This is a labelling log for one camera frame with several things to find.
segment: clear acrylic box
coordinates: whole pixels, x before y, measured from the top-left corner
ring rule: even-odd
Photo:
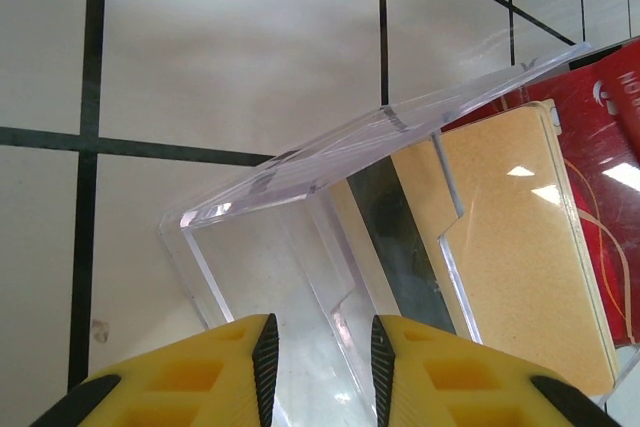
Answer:
[[[398,313],[398,305],[387,301],[389,287],[370,275],[366,257],[354,252],[332,187],[412,144],[439,144],[443,126],[587,50],[574,46],[377,109],[165,216],[161,237],[206,328],[250,314],[277,315],[275,425],[376,423],[371,320]],[[450,201],[460,204],[446,153],[440,154]],[[446,230],[440,239],[467,336],[481,342],[456,259],[446,251]],[[426,281],[424,289],[438,293],[439,282]]]

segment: tile floor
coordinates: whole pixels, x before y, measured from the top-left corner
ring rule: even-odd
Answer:
[[[640,0],[0,8],[8,426],[28,423],[87,371],[201,329],[156,235],[180,199],[381,99],[406,100],[583,38],[600,48],[640,35]],[[610,407],[629,418],[628,403]]]

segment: white tile floor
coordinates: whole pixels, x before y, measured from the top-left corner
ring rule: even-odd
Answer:
[[[386,0],[390,100],[509,65],[507,1]],[[106,0],[100,135],[277,154],[371,110],[381,90],[378,3]],[[558,34],[516,13],[518,62],[561,48],[559,36],[581,41],[583,28],[596,48],[629,38],[629,22],[640,35],[640,0],[630,0],[630,14],[627,0],[584,0],[584,26],[581,0],[513,3]],[[77,134],[85,0],[0,0],[0,8],[3,143],[16,143],[15,129]],[[65,390],[71,151],[0,147],[2,425],[24,425]],[[92,318],[109,333],[91,337],[91,370],[198,331],[157,226],[170,205],[239,169],[98,156]]]

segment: red packaging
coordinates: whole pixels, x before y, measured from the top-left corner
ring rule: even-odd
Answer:
[[[560,147],[616,345],[640,339],[640,42],[521,87],[450,128],[553,99]]]

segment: white logo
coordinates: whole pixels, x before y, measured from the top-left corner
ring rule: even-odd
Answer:
[[[598,105],[602,107],[607,107],[607,112],[611,115],[617,115],[618,109],[616,109],[616,104],[614,104],[611,100],[609,100],[609,94],[602,90],[602,81],[599,80],[595,84],[593,84],[593,98],[598,103]]]

